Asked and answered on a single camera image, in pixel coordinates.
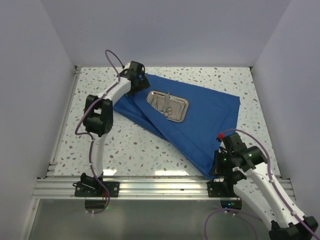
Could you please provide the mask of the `steel forceps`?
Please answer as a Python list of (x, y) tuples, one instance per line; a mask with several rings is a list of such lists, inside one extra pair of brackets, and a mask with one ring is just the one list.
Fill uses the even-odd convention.
[(152, 99), (150, 101), (150, 105), (158, 111), (158, 96), (157, 95), (153, 95)]

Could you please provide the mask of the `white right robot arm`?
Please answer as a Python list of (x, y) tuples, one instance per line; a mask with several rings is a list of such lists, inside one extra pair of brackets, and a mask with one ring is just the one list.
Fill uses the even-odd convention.
[(223, 145), (214, 152), (211, 174), (222, 181), (207, 182), (210, 198), (240, 198), (256, 213), (268, 229), (272, 240), (319, 239), (319, 226), (313, 216), (307, 216), (284, 190), (271, 170), (270, 155), (259, 143), (247, 147), (241, 130), (219, 133)]

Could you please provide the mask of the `blue surgical cloth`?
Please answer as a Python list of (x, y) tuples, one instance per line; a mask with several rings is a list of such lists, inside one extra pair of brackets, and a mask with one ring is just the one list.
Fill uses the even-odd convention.
[[(132, 96), (122, 96), (114, 111), (152, 134), (170, 142), (206, 178), (211, 172), (215, 151), (220, 147), (219, 133), (235, 129), (240, 98), (209, 88), (148, 74), (150, 87)], [(166, 119), (148, 102), (151, 91), (168, 93), (189, 102), (182, 122)]]

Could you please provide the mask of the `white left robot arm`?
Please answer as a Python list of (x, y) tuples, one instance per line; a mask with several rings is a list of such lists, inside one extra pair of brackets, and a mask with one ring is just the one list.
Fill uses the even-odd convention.
[(118, 80), (98, 95), (88, 95), (84, 114), (75, 129), (75, 134), (88, 135), (89, 170), (82, 173), (76, 184), (77, 197), (109, 197), (109, 190), (103, 182), (103, 153), (107, 134), (113, 127), (113, 108), (124, 95), (132, 96), (150, 87), (145, 66), (131, 61), (117, 73)]

